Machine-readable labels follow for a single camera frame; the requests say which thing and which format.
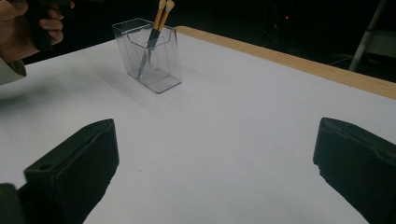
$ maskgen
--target white tabletop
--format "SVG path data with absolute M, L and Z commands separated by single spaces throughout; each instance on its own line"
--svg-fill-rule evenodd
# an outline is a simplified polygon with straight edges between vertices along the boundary
M 85 223 L 367 223 L 319 175 L 323 117 L 396 143 L 396 101 L 178 36 L 183 83 L 156 94 L 115 41 L 27 66 L 0 87 L 0 182 L 114 119 L 120 166 Z

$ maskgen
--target clear plastic container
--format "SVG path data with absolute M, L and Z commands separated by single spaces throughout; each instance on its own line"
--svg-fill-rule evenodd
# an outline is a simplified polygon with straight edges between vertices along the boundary
M 149 40 L 153 22 L 142 19 L 112 25 L 129 76 L 161 93 L 181 83 L 175 28 L 164 26 Z

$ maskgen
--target dark background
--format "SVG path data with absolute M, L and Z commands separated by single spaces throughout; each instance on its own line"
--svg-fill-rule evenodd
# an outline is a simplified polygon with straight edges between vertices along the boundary
M 379 0 L 174 0 L 166 25 L 185 25 L 347 68 Z M 389 1 L 377 27 L 396 31 L 396 1 Z M 114 39 L 111 25 L 142 18 L 153 21 L 159 0 L 75 0 L 73 16 L 64 19 L 64 41 L 53 51 L 24 59 L 34 63 Z M 393 59 L 365 55 L 360 71 L 396 80 Z

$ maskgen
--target human hand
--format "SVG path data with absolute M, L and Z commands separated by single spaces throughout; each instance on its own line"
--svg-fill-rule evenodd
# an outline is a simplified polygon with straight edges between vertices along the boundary
M 47 19 L 39 21 L 39 25 L 47 30 L 51 44 L 55 45 L 64 39 L 62 33 L 64 16 L 55 4 L 43 4 L 48 14 Z M 25 18 L 28 10 L 26 0 L 0 0 L 0 58 L 6 63 L 15 62 L 38 52 Z

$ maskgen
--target sleeve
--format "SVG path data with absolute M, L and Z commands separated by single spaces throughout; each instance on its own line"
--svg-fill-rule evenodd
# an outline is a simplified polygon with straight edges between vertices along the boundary
M 26 70 L 22 61 L 5 63 L 0 59 L 0 86 L 26 77 Z

